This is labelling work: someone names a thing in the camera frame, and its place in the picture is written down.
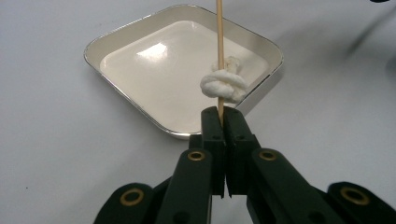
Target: white table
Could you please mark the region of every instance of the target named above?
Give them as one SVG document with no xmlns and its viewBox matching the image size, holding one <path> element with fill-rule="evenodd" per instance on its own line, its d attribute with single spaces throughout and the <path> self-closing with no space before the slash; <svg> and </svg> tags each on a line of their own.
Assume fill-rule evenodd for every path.
<svg viewBox="0 0 396 224">
<path fill-rule="evenodd" d="M 0 3 L 0 222 L 93 223 L 118 187 L 156 186 L 187 141 L 156 128 L 83 59 L 97 36 L 178 4 Z M 349 181 L 396 207 L 395 1 L 223 1 L 224 17 L 282 49 L 277 85 L 247 114 L 322 190 Z M 212 223 L 250 223 L 245 197 L 213 200 Z"/>
</svg>

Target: square tray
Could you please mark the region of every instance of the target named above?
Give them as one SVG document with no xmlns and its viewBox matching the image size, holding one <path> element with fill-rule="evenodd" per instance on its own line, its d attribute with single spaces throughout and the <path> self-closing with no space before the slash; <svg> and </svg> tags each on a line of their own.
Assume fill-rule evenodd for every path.
<svg viewBox="0 0 396 224">
<path fill-rule="evenodd" d="M 238 75 L 249 85 L 246 100 L 282 64 L 283 56 L 268 39 L 223 23 L 224 55 L 241 60 Z M 217 61 L 216 26 L 216 15 L 206 9 L 169 7 L 93 40 L 84 56 L 161 130 L 188 138 L 201 130 L 201 111 L 217 104 L 199 85 Z M 241 103 L 227 106 L 244 112 Z"/>
</svg>

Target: white cloth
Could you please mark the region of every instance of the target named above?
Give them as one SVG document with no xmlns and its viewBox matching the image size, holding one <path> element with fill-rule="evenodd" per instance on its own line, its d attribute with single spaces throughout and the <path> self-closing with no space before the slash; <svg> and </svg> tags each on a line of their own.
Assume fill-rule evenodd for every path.
<svg viewBox="0 0 396 224">
<path fill-rule="evenodd" d="M 223 69 L 204 76 L 200 86 L 204 95 L 222 97 L 224 102 L 236 104 L 247 94 L 248 84 L 242 77 Z"/>
</svg>

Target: metal tray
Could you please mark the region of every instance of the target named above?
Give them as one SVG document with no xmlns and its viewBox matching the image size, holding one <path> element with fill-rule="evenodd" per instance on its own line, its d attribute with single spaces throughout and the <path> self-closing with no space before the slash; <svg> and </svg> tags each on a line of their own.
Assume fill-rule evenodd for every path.
<svg viewBox="0 0 396 224">
<path fill-rule="evenodd" d="M 243 103 L 268 82 L 283 56 L 268 39 L 223 22 L 225 56 L 241 60 L 238 75 L 249 84 L 246 99 L 228 106 L 247 113 Z M 206 9 L 169 7 L 98 37 L 84 57 L 161 130 L 188 138 L 201 130 L 201 111 L 217 104 L 199 86 L 217 61 L 216 26 L 216 15 Z"/>
</svg>

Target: wooden skewer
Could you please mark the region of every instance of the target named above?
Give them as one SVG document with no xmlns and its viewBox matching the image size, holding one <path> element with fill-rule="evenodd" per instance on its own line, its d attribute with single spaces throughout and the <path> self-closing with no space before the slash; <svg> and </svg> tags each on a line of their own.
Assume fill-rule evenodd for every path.
<svg viewBox="0 0 396 224">
<path fill-rule="evenodd" d="M 218 14 L 218 61 L 219 70 L 224 69 L 224 44 L 223 44 L 223 25 L 222 25 L 222 0 L 216 0 L 217 14 Z M 221 126 L 223 124 L 224 115 L 224 98 L 218 99 L 219 120 Z"/>
</svg>

